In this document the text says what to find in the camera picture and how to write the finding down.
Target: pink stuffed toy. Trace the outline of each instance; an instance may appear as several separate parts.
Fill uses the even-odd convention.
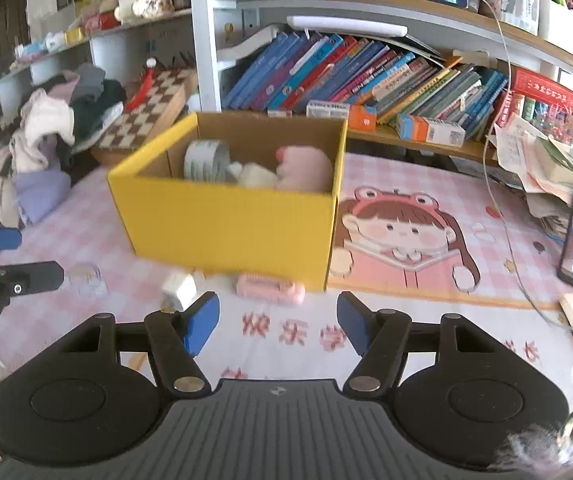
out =
[[[276,189],[328,193],[333,184],[333,164],[319,148],[283,146],[276,153],[279,182]]]

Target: yellow cardboard box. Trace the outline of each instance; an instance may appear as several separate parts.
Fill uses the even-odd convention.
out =
[[[325,194],[184,180],[195,139],[225,141],[231,160],[275,170],[281,146],[316,146],[334,164]],[[342,178],[346,123],[246,112],[192,114],[108,173],[135,253],[183,267],[253,272],[324,290]]]

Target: white cable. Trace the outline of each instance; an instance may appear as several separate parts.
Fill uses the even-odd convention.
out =
[[[499,22],[499,19],[497,18],[497,15],[495,14],[495,10],[493,10],[493,7],[491,7],[486,0],[480,0],[480,1],[487,4],[490,11],[493,13],[493,18],[495,18],[495,22],[497,23],[497,28],[499,30],[500,36],[502,37],[502,43],[504,44],[504,50],[506,51],[506,62],[508,63],[508,84],[506,85],[506,89],[507,89],[506,96],[504,97],[504,101],[502,101],[502,106],[500,107],[500,109],[502,110],[504,108],[504,106],[506,105],[506,100],[508,99],[508,91],[511,88],[511,59],[510,59],[510,56],[508,55],[508,47],[506,46],[506,39],[504,37],[504,33],[502,32],[502,26]],[[489,148],[489,138],[490,138],[489,136],[490,136],[490,133],[493,131],[493,124],[494,124],[494,122],[491,124],[490,130],[487,132],[486,142],[484,142],[484,151],[482,153],[482,168],[484,170],[484,180],[486,181],[487,189],[489,190],[490,199],[493,202],[493,206],[495,207],[495,210],[499,213],[499,218],[502,220],[502,225],[504,226],[504,231],[506,233],[506,241],[508,242],[508,250],[511,253],[511,259],[513,260],[513,265],[515,266],[515,275],[517,277],[517,283],[519,284],[519,287],[520,287],[520,290],[522,291],[522,294],[524,294],[524,297],[531,304],[531,307],[533,307],[535,309],[535,312],[537,312],[544,321],[546,321],[547,323],[549,323],[553,326],[572,331],[573,325],[559,323],[555,320],[552,320],[546,314],[544,314],[543,311],[541,311],[540,308],[535,304],[535,302],[533,301],[533,298],[530,297],[529,293],[526,291],[524,283],[522,282],[522,277],[520,276],[520,271],[519,271],[519,268],[517,266],[517,260],[515,259],[515,253],[513,252],[513,245],[511,243],[511,237],[508,234],[508,226],[506,225],[506,221],[504,220],[504,215],[502,214],[502,211],[499,208],[499,205],[497,204],[497,200],[495,200],[495,196],[493,195],[493,192],[490,189],[489,174],[487,172],[486,154],[487,154],[487,149]]]

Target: pile of clothes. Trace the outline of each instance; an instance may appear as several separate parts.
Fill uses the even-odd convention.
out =
[[[56,209],[71,189],[73,155],[100,140],[125,101],[121,84],[89,63],[33,88],[0,150],[1,224],[36,224]]]

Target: pen holder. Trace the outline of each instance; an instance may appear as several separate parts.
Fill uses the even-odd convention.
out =
[[[500,21],[537,36],[540,21],[540,0],[502,0],[501,6],[502,11],[498,16]],[[479,13],[493,16],[485,4],[479,6]]]
[[[573,54],[573,11],[552,0],[541,0],[538,36]]]

